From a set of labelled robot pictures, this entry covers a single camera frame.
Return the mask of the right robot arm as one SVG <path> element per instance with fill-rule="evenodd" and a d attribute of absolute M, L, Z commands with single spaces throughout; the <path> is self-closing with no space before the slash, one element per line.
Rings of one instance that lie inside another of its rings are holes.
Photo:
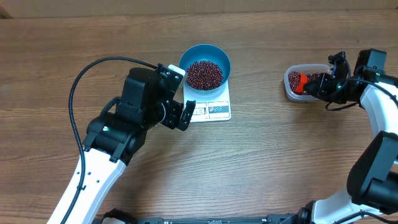
<path fill-rule="evenodd" d="M 284 223 L 354 223 L 366 217 L 389 223 L 385 216 L 397 212 L 397 173 L 392 171 L 397 164 L 397 77 L 385 73 L 386 57 L 385 51 L 365 49 L 351 68 L 344 51 L 329 55 L 331 72 L 296 88 L 340 110 L 365 110 L 373 140 L 351 168 L 345 189 L 309 202 Z"/>

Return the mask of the red plastic measuring scoop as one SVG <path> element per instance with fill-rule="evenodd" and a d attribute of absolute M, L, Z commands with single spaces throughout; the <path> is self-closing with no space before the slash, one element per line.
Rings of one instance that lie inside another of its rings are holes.
<path fill-rule="evenodd" d="M 294 90 L 294 93 L 301 95 L 304 90 L 304 85 L 308 83 L 308 77 L 302 73 L 299 73 L 299 83 Z"/>

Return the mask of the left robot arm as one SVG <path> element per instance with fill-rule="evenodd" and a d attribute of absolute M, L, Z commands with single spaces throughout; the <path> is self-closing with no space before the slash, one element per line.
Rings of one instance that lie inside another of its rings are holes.
<path fill-rule="evenodd" d="M 175 65 L 130 69 L 121 96 L 89 123 L 83 156 L 49 223 L 91 223 L 110 188 L 144 145 L 148 130 L 159 123 L 181 131 L 188 128 L 195 102 L 174 101 L 186 78 L 185 70 Z"/>

